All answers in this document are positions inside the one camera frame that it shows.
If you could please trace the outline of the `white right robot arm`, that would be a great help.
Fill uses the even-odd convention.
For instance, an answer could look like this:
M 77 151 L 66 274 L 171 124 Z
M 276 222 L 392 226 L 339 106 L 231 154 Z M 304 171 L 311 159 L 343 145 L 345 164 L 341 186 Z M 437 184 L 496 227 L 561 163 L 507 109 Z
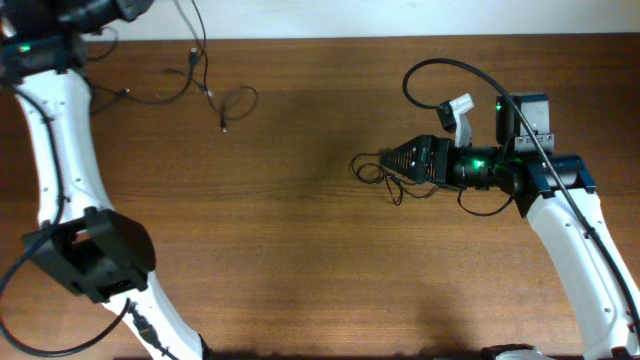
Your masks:
M 384 153 L 382 165 L 417 183 L 510 196 L 545 246 L 574 309 L 586 359 L 639 356 L 639 290 L 604 221 L 596 184 L 577 155 L 554 155 L 549 99 L 496 100 L 495 147 L 474 147 L 469 95 L 441 104 L 449 137 L 420 135 Z

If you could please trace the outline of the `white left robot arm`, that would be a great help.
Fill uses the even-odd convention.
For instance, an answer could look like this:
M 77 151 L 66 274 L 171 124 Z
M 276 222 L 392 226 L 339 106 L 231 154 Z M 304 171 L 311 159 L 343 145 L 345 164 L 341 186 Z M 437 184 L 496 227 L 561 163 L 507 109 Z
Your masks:
M 38 229 L 23 259 L 74 295 L 113 312 L 154 359 L 207 359 L 156 275 L 151 238 L 117 213 L 104 188 L 90 129 L 85 36 L 132 22 L 146 1 L 5 1 L 2 84 L 19 102 L 39 182 Z

